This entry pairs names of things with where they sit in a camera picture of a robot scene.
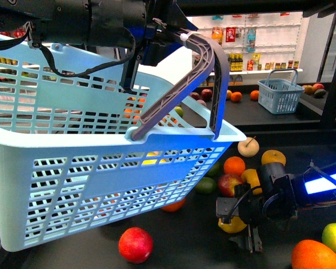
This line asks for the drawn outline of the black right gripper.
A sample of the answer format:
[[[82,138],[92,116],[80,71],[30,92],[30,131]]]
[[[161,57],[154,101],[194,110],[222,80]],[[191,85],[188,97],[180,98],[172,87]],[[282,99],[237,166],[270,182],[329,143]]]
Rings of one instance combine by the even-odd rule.
[[[253,218],[259,218],[260,202],[262,194],[254,195],[255,190],[262,190],[260,184],[251,187],[251,184],[238,184],[234,187],[235,195],[230,197],[218,197],[216,199],[216,216],[223,224],[231,224],[234,217],[239,217],[243,223],[252,224]],[[248,252],[262,252],[263,244],[256,226],[247,225],[242,231],[231,234],[230,241],[233,241],[241,249]]]

